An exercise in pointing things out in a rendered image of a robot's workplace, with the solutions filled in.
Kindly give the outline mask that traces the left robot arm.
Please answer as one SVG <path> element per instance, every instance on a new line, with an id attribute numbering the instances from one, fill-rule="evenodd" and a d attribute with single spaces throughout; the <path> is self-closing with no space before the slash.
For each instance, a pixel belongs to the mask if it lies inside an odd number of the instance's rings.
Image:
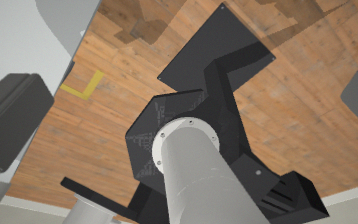
<path id="1" fill-rule="evenodd" d="M 113 219 L 113 216 L 117 216 L 116 213 L 77 193 L 74 196 L 78 200 L 62 224 L 121 224 L 120 221 Z"/>

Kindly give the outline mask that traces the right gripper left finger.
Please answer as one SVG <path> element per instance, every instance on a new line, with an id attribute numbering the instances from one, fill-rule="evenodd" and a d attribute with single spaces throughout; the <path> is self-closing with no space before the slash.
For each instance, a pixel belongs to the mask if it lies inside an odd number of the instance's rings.
<path id="1" fill-rule="evenodd" d="M 37 73 L 10 73 L 0 80 L 0 174 L 9 169 L 54 101 Z"/>

